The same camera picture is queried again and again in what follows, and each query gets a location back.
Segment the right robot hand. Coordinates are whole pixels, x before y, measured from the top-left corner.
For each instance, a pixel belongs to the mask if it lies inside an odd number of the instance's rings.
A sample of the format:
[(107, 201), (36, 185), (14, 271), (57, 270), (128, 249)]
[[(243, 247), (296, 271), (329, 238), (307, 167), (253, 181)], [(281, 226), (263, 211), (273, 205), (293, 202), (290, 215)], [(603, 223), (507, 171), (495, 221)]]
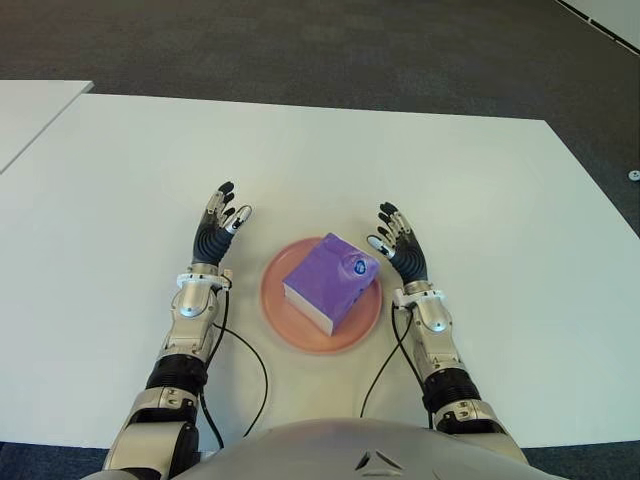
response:
[(404, 285), (427, 282), (426, 259), (410, 222), (390, 202), (379, 206), (378, 218), (383, 226), (377, 227), (378, 234), (367, 236), (368, 244), (389, 261)]

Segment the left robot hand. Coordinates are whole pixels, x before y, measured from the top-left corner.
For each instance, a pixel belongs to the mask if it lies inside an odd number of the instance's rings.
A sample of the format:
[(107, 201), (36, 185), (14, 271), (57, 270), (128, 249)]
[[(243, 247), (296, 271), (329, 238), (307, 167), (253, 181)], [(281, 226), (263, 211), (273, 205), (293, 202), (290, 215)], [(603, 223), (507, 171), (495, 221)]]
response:
[(234, 196), (234, 183), (227, 181), (210, 197), (194, 237), (193, 264), (218, 267), (234, 236), (250, 218), (250, 205), (243, 205), (239, 209), (228, 206)]

